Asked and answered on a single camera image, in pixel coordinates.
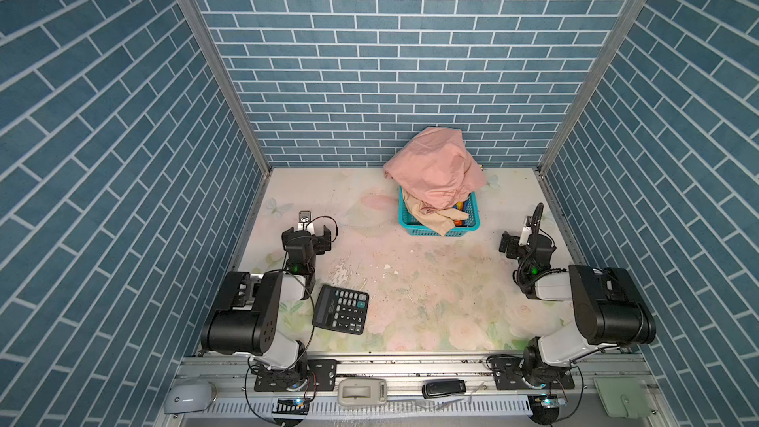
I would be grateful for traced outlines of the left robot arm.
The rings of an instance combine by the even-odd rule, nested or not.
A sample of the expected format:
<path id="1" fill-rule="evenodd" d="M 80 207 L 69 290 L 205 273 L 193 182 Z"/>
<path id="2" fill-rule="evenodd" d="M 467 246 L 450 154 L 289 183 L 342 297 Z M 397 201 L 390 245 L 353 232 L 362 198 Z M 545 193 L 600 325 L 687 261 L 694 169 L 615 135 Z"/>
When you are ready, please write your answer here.
<path id="1" fill-rule="evenodd" d="M 329 227 L 318 234 L 311 221 L 300 223 L 282 233 L 285 256 L 279 269 L 261 275 L 227 273 L 201 330 L 202 349 L 246 355 L 270 372 L 303 378 L 308 348 L 278 330 L 280 304 L 312 300 L 316 257 L 331 250 L 338 234 Z"/>

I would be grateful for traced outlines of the pink shorts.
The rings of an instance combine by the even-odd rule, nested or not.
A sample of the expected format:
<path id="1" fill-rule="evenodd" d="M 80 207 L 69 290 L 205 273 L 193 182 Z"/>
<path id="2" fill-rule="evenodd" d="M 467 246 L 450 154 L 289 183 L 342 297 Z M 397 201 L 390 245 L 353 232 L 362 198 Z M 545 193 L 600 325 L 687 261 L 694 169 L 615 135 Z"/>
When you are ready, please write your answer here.
<path id="1" fill-rule="evenodd" d="M 384 166 L 385 176 L 436 210 L 449 209 L 486 185 L 482 168 L 466 149 L 463 132 L 425 128 Z"/>

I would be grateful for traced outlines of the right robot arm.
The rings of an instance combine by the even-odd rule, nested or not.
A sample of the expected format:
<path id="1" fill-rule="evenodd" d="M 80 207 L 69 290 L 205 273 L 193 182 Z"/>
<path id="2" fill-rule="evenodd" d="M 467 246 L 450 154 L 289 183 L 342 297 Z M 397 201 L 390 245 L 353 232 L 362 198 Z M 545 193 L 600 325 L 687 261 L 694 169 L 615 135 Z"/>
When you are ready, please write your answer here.
<path id="1" fill-rule="evenodd" d="M 499 251 L 518 262 L 512 279 L 527 299 L 569 302 L 573 311 L 567 325 L 533 338 L 524 349 L 517 372 L 527 383 L 550 383 L 565 376 L 575 362 L 606 349 L 654 342 L 653 315 L 628 270 L 553 268 L 553 239 L 539 231 L 503 233 Z"/>

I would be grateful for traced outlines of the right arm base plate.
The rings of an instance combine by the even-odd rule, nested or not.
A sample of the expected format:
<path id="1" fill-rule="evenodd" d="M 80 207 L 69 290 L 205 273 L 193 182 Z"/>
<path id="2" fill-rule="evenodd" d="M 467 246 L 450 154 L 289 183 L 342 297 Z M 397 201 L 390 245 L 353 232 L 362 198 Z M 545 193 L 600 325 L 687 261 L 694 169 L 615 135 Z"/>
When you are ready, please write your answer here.
<path id="1" fill-rule="evenodd" d="M 568 391 L 575 388 L 569 367 L 526 366 L 522 358 L 512 355 L 490 356 L 484 364 L 492 373 L 498 391 L 545 391 L 553 387 Z"/>

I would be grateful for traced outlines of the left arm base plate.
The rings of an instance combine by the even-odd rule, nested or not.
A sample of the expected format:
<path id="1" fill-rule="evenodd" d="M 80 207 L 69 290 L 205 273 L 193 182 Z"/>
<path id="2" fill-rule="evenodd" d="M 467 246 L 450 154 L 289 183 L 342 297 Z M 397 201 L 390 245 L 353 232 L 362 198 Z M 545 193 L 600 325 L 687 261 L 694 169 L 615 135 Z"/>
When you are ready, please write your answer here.
<path id="1" fill-rule="evenodd" d="M 256 393 L 284 393 L 301 391 L 333 391 L 337 375 L 335 359 L 314 359 L 300 361 L 290 370 L 260 368 L 254 382 Z"/>

